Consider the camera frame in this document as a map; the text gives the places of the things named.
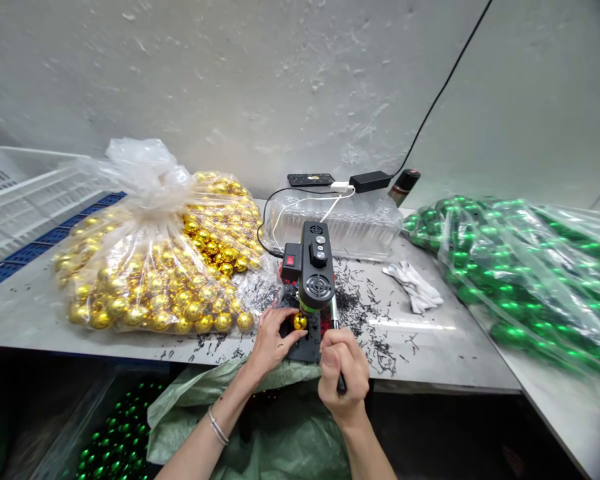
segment white glove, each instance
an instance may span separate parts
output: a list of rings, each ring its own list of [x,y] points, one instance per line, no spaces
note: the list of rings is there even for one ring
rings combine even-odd
[[[425,310],[442,305],[438,290],[430,286],[408,261],[400,262],[400,266],[392,263],[382,269],[382,272],[395,278],[406,290],[411,299],[411,310],[423,313]]]

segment silver bracelet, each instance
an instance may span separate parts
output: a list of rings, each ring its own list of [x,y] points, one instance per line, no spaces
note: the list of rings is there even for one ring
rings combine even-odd
[[[209,418],[211,419],[211,428],[215,432],[215,436],[218,437],[218,440],[220,440],[220,443],[222,443],[226,447],[229,444],[229,439],[222,432],[222,430],[218,426],[218,422],[216,422],[215,418],[213,418],[213,414],[211,413],[211,407],[212,406],[213,405],[210,405],[209,406],[209,410],[207,410],[207,413],[209,414]]]

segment clear plastic container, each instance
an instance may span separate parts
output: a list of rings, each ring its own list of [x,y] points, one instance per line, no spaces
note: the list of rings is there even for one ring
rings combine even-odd
[[[269,248],[284,251],[285,243],[300,242],[304,222],[322,220],[334,202],[332,198],[337,196],[337,193],[316,195],[300,190],[277,194],[267,208],[263,228]],[[330,200],[306,200],[313,197]],[[276,222],[274,238],[272,230]],[[402,230],[402,222],[402,214],[384,191],[342,198],[325,220],[334,256],[378,261],[391,258],[393,242]]]

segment spray can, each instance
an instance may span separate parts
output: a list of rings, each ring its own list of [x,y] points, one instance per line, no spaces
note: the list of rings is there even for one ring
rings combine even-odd
[[[402,170],[398,180],[395,181],[391,190],[389,190],[389,196],[393,199],[397,207],[402,205],[402,202],[407,198],[407,195],[411,192],[419,178],[420,172],[418,170]]]

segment white wall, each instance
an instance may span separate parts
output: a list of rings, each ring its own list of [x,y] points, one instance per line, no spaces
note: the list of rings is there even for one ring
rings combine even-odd
[[[416,145],[426,181],[406,206],[458,192],[592,206],[600,0],[495,0]]]
[[[0,144],[160,137],[262,196],[393,171],[485,0],[0,2]],[[412,156],[447,193],[600,193],[600,0],[495,0]]]

